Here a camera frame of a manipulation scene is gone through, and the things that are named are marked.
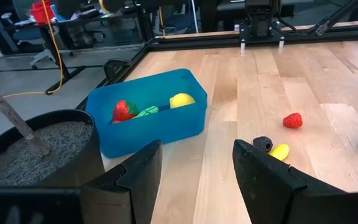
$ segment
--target toy blackberry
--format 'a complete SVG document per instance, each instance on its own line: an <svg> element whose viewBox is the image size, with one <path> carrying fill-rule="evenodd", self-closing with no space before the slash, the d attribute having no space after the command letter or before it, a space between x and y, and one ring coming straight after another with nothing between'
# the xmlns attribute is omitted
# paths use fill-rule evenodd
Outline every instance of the toy blackberry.
<svg viewBox="0 0 358 224"><path fill-rule="evenodd" d="M257 149L261 149L265 152L270 152L273 148L272 140L265 136L255 138L252 143Z"/></svg>

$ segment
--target yellow banana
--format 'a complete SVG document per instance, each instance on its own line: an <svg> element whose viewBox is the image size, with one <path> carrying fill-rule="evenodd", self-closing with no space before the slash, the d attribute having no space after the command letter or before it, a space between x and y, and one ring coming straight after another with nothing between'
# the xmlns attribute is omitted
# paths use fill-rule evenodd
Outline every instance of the yellow banana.
<svg viewBox="0 0 358 224"><path fill-rule="evenodd" d="M281 145L277 146L269 154L271 156L273 156L274 158L280 159L281 161L283 161L285 158L287 158L289 153L290 153L290 147L287 144L281 144Z"/></svg>

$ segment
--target green toy vegetable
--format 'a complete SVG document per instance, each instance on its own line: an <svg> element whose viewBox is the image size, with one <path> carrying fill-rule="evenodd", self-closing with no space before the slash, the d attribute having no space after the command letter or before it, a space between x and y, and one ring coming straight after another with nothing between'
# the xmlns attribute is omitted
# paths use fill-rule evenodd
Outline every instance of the green toy vegetable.
<svg viewBox="0 0 358 224"><path fill-rule="evenodd" d="M149 114L154 114L154 113L158 113L158 107L156 106L151 106L149 108L146 108L144 110L142 110L137 116L135 116L134 118L140 118L143 116L147 116Z"/></svg>

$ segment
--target toy raspberry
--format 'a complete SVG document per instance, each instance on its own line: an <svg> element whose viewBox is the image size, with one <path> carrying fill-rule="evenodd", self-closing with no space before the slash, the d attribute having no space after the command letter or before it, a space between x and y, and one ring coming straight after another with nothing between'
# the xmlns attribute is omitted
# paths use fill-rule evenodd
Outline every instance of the toy raspberry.
<svg viewBox="0 0 358 224"><path fill-rule="evenodd" d="M265 152L270 152L273 148L273 142L266 136L257 137L252 141L252 144Z"/></svg>
<svg viewBox="0 0 358 224"><path fill-rule="evenodd" d="M120 100L112 112L112 122L118 123L125 121L135 117L138 114L139 110L134 103L128 102L126 100Z"/></svg>
<svg viewBox="0 0 358 224"><path fill-rule="evenodd" d="M283 119L283 125L287 128L302 127L302 116L299 113L293 113Z"/></svg>

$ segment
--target wooden stick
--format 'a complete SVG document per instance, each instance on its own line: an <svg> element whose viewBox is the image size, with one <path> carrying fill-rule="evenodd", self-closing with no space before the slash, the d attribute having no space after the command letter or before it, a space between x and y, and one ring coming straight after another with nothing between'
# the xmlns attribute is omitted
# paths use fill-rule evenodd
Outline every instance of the wooden stick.
<svg viewBox="0 0 358 224"><path fill-rule="evenodd" d="M24 139L30 145L33 152L43 157L50 153L49 148L41 141L39 136L34 135L33 130L25 123L25 121L17 114L15 109L0 96L0 112L17 128L23 135Z"/></svg>

